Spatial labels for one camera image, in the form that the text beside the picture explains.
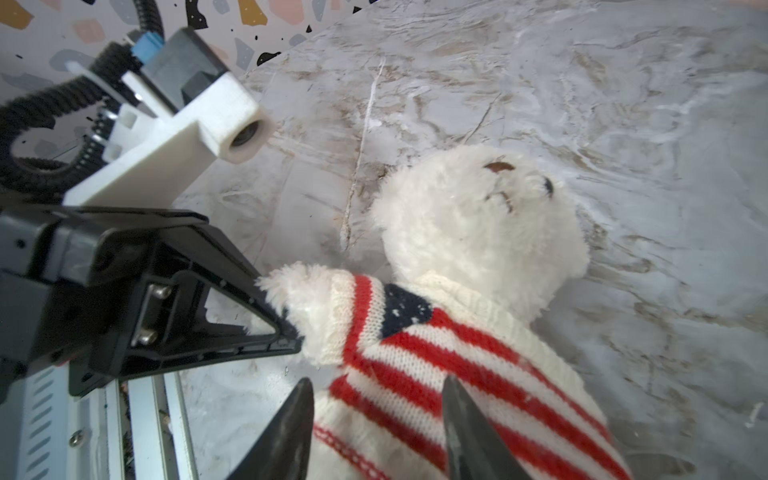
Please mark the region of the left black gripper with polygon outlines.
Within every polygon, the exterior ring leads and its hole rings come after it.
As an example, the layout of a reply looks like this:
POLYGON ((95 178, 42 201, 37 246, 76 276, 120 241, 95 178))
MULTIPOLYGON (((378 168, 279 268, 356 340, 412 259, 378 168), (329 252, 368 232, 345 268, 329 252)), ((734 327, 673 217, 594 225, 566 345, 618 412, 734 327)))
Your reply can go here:
POLYGON ((1 396, 87 350, 145 288, 131 369, 190 369, 297 354, 255 267, 190 210, 1 203, 1 396))

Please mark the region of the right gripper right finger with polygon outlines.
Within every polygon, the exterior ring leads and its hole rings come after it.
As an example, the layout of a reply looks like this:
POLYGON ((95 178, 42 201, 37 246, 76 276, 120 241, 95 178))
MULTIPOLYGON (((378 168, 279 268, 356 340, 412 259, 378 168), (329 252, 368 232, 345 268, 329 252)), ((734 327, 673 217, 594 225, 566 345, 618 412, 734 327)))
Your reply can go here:
POLYGON ((454 375, 443 383, 442 418, 450 479, 531 479, 454 375))

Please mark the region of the white plush teddy bear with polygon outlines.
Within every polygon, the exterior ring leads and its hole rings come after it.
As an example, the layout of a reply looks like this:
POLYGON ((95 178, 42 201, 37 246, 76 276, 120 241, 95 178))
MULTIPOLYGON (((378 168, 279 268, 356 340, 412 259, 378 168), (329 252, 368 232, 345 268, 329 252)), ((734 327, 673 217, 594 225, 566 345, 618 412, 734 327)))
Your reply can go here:
POLYGON ((257 284, 338 374, 315 400, 312 479, 443 479, 456 377, 535 479, 625 479, 604 414, 531 329, 589 249, 563 186, 515 152, 442 151, 391 173, 368 216, 393 279, 297 262, 257 284))

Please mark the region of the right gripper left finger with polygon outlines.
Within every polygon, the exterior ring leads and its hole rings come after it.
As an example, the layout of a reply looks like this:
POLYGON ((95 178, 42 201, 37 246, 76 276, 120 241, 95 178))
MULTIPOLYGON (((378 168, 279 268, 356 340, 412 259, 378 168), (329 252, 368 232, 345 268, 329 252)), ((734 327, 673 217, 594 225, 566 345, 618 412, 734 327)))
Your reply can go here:
POLYGON ((307 477, 314 422, 314 390, 302 378, 229 480, 289 479, 307 477))

